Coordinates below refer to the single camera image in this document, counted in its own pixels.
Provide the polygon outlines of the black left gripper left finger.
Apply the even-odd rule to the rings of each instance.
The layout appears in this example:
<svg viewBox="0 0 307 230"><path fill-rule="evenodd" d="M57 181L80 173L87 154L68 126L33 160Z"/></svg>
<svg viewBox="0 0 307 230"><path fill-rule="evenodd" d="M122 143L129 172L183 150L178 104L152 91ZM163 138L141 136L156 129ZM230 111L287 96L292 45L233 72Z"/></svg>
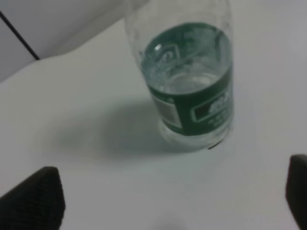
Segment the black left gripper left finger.
<svg viewBox="0 0 307 230"><path fill-rule="evenodd" d="M59 230L65 198L56 167L43 167L0 197L2 230Z"/></svg>

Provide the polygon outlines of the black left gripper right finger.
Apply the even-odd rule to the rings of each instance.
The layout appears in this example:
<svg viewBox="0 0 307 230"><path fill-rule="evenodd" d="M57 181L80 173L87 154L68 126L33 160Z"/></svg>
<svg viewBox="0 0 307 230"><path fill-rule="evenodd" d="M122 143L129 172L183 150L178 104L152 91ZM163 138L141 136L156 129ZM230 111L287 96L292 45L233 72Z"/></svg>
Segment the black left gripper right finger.
<svg viewBox="0 0 307 230"><path fill-rule="evenodd" d="M307 156L304 154L293 155L290 158L285 197L299 229L306 230Z"/></svg>

